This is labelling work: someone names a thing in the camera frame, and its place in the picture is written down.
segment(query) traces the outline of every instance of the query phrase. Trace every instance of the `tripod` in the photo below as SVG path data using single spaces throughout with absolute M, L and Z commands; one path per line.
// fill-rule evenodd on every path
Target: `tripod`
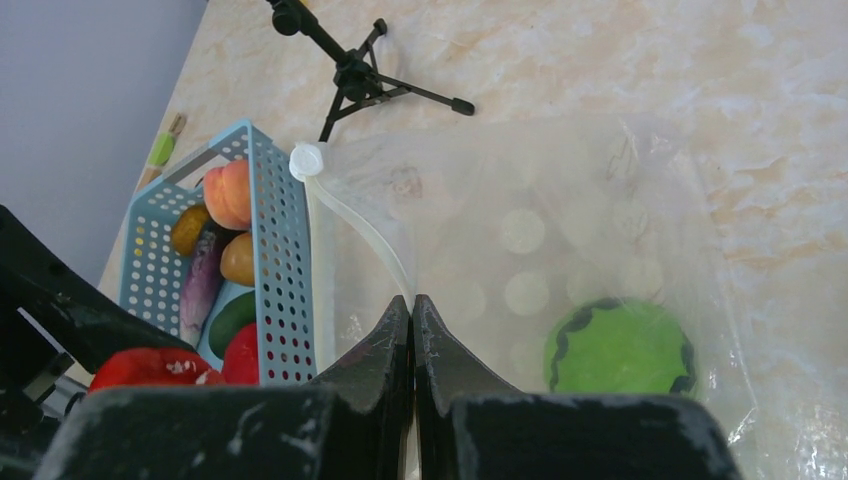
M 407 93 L 447 105 L 451 107 L 451 110 L 462 115 L 474 115 L 474 105 L 470 102 L 460 98 L 447 98 L 379 72 L 377 58 L 374 55 L 374 42 L 388 31 L 386 21 L 382 18 L 374 22 L 374 29 L 359 49 L 345 51 L 326 30 L 321 28 L 318 19 L 300 0 L 268 0 L 268 3 L 274 9 L 271 21 L 277 32 L 285 36 L 302 32 L 336 61 L 333 83 L 338 90 L 318 141 L 326 142 L 330 138 L 333 126 L 338 120 L 363 108 L 388 102 Z M 366 54 L 371 60 L 370 65 L 364 60 Z M 345 99 L 352 104 L 342 108 Z

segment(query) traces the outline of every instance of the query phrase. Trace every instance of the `gray wall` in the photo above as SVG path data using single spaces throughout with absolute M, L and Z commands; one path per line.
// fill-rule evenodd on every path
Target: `gray wall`
M 205 8 L 0 0 L 0 203 L 90 283 Z

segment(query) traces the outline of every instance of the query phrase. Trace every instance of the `basket handle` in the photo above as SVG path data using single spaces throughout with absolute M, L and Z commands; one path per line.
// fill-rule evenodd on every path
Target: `basket handle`
M 192 172 L 217 156 L 218 152 L 206 143 L 197 150 L 186 155 L 185 158 L 170 168 L 168 172 L 162 176 L 162 179 L 165 182 L 176 185 L 177 182 L 191 175 Z

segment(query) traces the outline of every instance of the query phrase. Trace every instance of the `beige marble countertop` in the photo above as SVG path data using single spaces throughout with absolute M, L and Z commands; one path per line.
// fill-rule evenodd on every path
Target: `beige marble countertop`
M 403 98 L 342 120 L 331 143 L 577 111 L 651 112 L 688 135 L 730 282 L 754 307 L 740 335 L 761 476 L 848 479 L 848 3 L 310 3 L 350 48 L 384 17 L 381 71 L 478 107 L 467 118 Z M 189 118 L 174 158 L 245 117 L 284 150 L 317 138 L 333 63 L 270 15 L 210 0 L 169 105 Z M 120 237 L 100 284 L 112 298 Z

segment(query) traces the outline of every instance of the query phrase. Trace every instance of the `perforated basket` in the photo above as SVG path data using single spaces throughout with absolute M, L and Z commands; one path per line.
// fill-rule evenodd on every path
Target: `perforated basket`
M 178 182 L 222 156 L 250 161 L 259 373 L 263 385 L 297 384 L 316 374 L 309 231 L 303 185 L 289 173 L 288 156 L 249 121 L 236 123 L 133 198 L 128 213 L 119 304 L 173 335 L 179 334 L 180 291 L 191 259 L 170 245 L 171 226 L 203 202 L 201 187 Z M 250 288 L 225 283 L 198 345 L 213 366 L 211 319 Z

